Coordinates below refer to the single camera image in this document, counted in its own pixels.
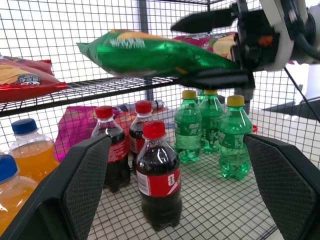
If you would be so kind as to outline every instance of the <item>pink snack bag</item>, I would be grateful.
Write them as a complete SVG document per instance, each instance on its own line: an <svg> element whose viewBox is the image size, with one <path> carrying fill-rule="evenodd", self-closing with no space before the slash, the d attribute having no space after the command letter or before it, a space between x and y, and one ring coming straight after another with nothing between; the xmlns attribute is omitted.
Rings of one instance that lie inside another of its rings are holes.
<svg viewBox="0 0 320 240"><path fill-rule="evenodd" d="M97 124L96 106L68 106L58 124L58 136L55 140L55 157L61 162L69 149L85 139ZM119 115L113 110L114 118Z"/></svg>
<svg viewBox="0 0 320 240"><path fill-rule="evenodd" d="M230 49L236 45L234 41L235 34L234 31L226 33L200 33L176 36L174 39L196 45L209 52L232 60Z"/></svg>

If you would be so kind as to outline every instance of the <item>wire mesh wall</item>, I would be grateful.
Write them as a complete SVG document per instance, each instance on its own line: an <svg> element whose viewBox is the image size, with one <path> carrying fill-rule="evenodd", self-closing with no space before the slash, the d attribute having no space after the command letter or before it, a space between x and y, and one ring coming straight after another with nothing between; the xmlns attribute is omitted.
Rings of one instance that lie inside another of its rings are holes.
<svg viewBox="0 0 320 240"><path fill-rule="evenodd" d="M232 1L213 2L210 1L210 9L227 8ZM260 7L259 0L247 2L251 10ZM171 24L193 12L207 11L207 3L207 0L4 0L0 4L0 53L32 60L51 59L55 76L67 83L112 77L84 57L76 43L89 43L111 29L173 38L182 33L171 32ZM213 32L235 32L236 24ZM288 67L308 72L298 65ZM319 168L320 125L315 116L310 110L307 115L299 116L302 108L292 110L292 114L281 113L282 106L299 104L302 100L286 72L262 71L254 76L256 89L249 116L258 127L256 134L297 146ZM302 93L308 87L306 82L299 79L298 84L303 83ZM170 84L151 91L153 100L163 103L155 105L153 114L166 123L167 137L172 144L175 142L174 115L185 89ZM218 93L228 97L234 94L234 89ZM79 135L90 137L96 121L94 107L117 107L120 111L116 120L127 131L135 117L130 104L147 96L140 90L1 117L0 149L7 151L15 140L12 122L34 118L39 131L59 142L56 150L64 155L69 149L66 142L75 143L74 138ZM71 131L64 131L62 137L64 127ZM224 180L219 171L217 155L202 155L198 165L182 167L180 224L159 232L155 232L142 215L135 178L130 186L116 194L104 190L89 239L266 239L276 227L260 197L254 173L251 171L245 181L237 182Z"/></svg>

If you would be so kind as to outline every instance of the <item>robotic arm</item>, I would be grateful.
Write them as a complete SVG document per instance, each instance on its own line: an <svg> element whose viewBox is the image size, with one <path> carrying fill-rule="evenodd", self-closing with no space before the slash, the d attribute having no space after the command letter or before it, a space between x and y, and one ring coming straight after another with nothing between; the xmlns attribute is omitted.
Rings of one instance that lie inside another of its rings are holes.
<svg viewBox="0 0 320 240"><path fill-rule="evenodd" d="M240 72L208 70L195 74L182 84L196 88L253 89L252 72L278 71L290 61L299 64L320 63L320 5L306 8L305 0L260 0L262 9L248 11L246 0L237 0L230 8L195 13L171 27L185 33L210 32L237 22L236 46L232 59ZM233 79L243 79L241 84Z"/></svg>

